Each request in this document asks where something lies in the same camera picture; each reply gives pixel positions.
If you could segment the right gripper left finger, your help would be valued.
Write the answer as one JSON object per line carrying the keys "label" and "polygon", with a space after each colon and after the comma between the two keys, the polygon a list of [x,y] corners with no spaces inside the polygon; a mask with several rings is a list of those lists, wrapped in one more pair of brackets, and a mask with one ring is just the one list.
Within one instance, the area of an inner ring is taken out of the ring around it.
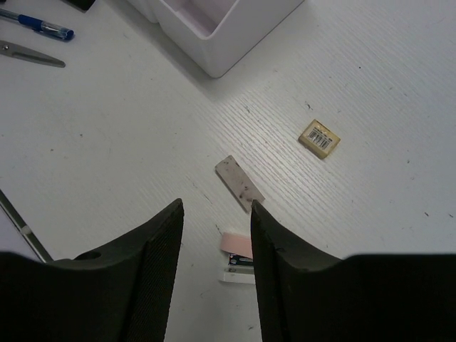
{"label": "right gripper left finger", "polygon": [[163,341],[184,207],[75,259],[42,263],[1,254],[3,341]]}

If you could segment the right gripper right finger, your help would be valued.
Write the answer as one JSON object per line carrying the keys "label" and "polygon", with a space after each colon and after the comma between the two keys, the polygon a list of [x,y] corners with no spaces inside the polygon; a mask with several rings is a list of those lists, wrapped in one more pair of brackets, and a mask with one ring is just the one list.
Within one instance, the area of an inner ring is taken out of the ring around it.
{"label": "right gripper right finger", "polygon": [[454,254],[356,254],[339,259],[251,213],[264,341],[453,341]]}

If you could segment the black-handled scissors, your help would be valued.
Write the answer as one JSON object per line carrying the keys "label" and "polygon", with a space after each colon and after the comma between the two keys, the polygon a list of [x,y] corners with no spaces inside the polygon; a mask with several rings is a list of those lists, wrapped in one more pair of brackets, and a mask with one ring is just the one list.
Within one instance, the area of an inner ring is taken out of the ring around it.
{"label": "black-handled scissors", "polygon": [[62,60],[15,43],[1,41],[0,46],[3,56],[57,68],[66,67],[66,63]]}

